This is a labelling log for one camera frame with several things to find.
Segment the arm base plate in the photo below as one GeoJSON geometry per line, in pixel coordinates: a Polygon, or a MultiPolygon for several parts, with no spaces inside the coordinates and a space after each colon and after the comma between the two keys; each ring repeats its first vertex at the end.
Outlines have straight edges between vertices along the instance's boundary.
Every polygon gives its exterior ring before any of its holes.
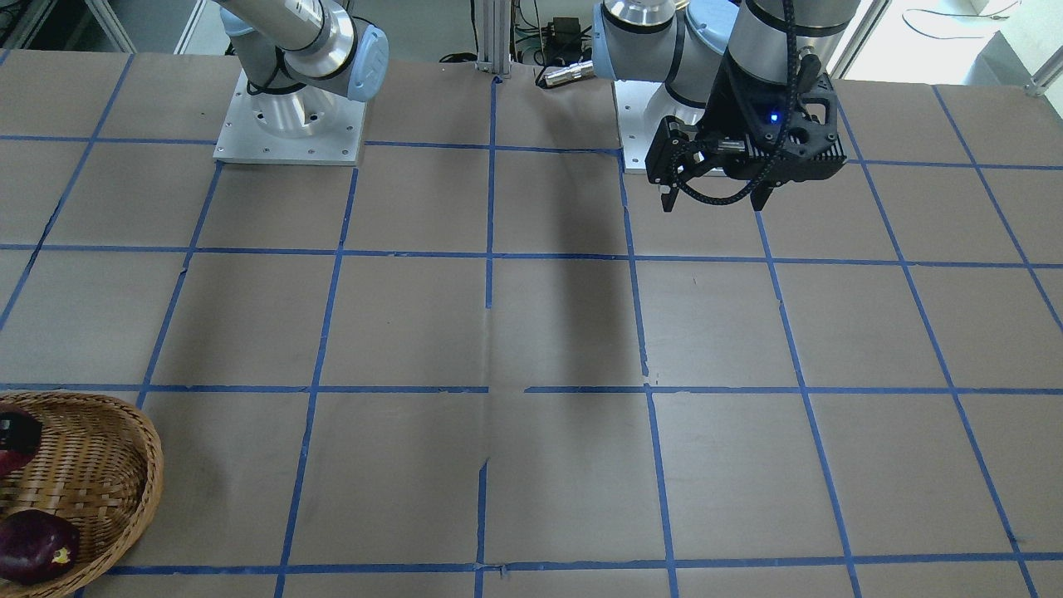
{"type": "Polygon", "coordinates": [[[252,95],[239,73],[213,151],[220,163],[350,166],[360,160],[364,102],[314,87],[252,95]]]}
{"type": "Polygon", "coordinates": [[[671,115],[694,124],[703,114],[703,105],[676,100],[663,82],[615,81],[614,96],[615,124],[627,174],[645,174],[649,146],[662,118],[671,115]]]}

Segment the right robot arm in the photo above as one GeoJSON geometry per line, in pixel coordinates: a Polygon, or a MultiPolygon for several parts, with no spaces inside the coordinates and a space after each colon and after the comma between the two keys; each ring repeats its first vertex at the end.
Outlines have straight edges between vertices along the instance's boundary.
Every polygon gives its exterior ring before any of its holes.
{"type": "Polygon", "coordinates": [[[311,431],[357,173],[213,158],[223,93],[360,91],[386,46],[334,1],[224,1],[231,61],[2,64],[2,405],[32,391],[302,396],[311,431]]]}

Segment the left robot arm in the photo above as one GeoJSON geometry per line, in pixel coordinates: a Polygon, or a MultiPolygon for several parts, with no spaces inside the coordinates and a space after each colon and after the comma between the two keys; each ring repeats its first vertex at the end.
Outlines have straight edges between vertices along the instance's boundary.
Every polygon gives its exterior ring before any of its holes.
{"type": "Polygon", "coordinates": [[[671,212],[680,194],[761,211],[789,183],[847,163],[825,61],[855,1],[603,1],[591,29],[600,79],[656,83],[643,169],[671,212]]]}

